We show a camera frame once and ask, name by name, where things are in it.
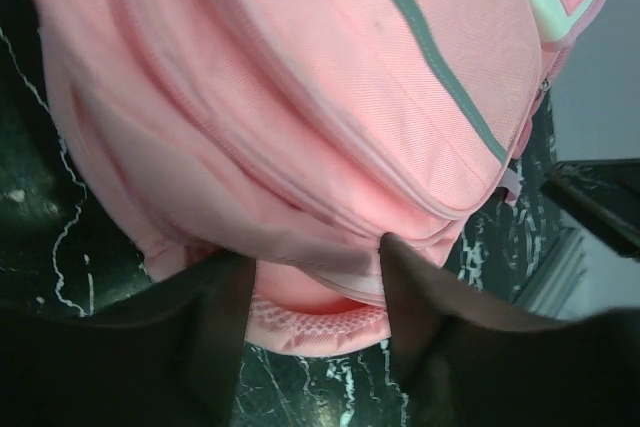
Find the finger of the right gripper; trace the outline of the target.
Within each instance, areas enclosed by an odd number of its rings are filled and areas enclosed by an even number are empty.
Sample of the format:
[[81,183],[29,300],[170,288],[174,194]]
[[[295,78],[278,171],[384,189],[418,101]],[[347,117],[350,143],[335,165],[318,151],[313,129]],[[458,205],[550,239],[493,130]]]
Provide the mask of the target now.
[[543,194],[621,257],[639,259],[639,160],[559,161]]

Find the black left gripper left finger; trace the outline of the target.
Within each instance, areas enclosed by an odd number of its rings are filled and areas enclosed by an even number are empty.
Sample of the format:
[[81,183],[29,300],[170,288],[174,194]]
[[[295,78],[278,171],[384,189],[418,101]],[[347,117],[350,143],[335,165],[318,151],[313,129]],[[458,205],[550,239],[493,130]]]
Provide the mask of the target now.
[[256,263],[218,252],[88,317],[1,307],[5,426],[227,426]]

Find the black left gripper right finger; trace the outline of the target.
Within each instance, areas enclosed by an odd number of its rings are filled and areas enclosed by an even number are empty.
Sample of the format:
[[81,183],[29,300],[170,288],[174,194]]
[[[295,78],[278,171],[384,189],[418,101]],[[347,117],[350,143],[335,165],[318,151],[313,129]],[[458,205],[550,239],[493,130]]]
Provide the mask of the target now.
[[635,426],[639,312],[539,316],[382,236],[394,377],[415,426]]

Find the pink school backpack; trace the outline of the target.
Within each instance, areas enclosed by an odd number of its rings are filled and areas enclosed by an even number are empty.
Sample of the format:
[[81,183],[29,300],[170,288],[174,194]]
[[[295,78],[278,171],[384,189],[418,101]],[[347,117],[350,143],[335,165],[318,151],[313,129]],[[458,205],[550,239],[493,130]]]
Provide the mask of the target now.
[[377,248],[436,265],[497,190],[605,0],[35,0],[48,105],[162,280],[253,257],[248,340],[390,334]]

